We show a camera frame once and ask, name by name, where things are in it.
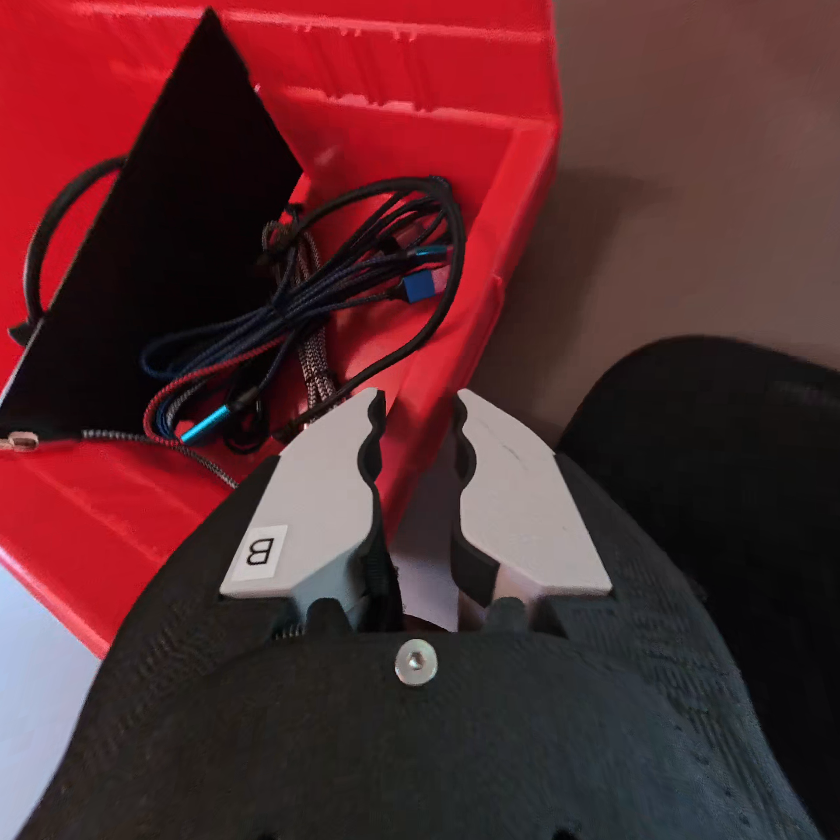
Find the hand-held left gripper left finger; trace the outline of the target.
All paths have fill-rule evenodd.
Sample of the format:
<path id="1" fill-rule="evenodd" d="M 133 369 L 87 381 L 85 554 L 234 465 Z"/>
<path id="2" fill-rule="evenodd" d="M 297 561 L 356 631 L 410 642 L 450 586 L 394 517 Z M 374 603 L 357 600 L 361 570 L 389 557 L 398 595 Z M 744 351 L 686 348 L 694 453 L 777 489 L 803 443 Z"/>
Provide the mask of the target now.
<path id="1" fill-rule="evenodd" d="M 356 629 L 402 629 L 402 596 L 375 484 L 385 420 L 385 394 L 369 387 L 283 450 L 221 596 L 288 599 L 301 618 L 316 601 L 333 599 Z"/>

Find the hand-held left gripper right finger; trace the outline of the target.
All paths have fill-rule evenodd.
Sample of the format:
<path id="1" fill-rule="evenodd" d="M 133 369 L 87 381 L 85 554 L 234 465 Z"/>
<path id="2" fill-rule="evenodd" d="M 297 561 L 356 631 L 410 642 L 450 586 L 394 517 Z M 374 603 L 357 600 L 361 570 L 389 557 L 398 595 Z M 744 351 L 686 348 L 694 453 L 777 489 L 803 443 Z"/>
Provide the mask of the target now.
<path id="1" fill-rule="evenodd" d="M 500 599 L 518 599 L 532 621 L 550 597 L 611 596 L 611 578 L 551 447 L 467 388 L 455 395 L 453 421 L 459 494 L 450 571 L 458 629 L 480 629 Z"/>

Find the red plastic bin with divider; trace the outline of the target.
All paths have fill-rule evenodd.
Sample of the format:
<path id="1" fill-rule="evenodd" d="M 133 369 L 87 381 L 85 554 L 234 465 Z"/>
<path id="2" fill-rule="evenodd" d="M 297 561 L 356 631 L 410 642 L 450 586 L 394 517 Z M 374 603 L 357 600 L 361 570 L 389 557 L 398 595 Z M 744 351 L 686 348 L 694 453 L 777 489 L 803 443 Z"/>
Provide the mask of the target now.
<path id="1" fill-rule="evenodd" d="M 552 2 L 2 2 L 2 393 L 205 10 L 220 17 L 316 208 L 443 176 L 465 219 L 440 330 L 371 381 L 387 400 L 388 534 L 487 345 L 562 125 Z M 2 453 L 2 563 L 98 656 L 225 499 L 162 447 Z"/>

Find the black mesh office chair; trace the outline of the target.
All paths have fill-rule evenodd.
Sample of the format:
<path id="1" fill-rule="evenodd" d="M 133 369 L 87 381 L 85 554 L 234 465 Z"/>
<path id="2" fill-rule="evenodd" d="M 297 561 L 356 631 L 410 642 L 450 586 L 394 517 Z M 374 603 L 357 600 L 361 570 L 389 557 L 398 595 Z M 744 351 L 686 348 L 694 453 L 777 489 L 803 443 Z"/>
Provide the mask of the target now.
<path id="1" fill-rule="evenodd" d="M 838 363 L 650 343 L 593 385 L 557 452 L 698 586 L 782 770 L 838 838 Z"/>

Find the black divider panel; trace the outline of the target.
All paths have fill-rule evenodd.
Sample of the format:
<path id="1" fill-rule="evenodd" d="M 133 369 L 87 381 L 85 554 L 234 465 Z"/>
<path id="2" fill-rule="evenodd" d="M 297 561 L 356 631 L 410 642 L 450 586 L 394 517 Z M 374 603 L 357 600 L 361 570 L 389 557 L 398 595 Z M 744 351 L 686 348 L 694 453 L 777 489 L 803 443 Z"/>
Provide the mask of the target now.
<path id="1" fill-rule="evenodd" d="M 4 388 L 2 436 L 140 434 L 152 343 L 258 307 L 260 232 L 301 173 L 207 8 Z"/>

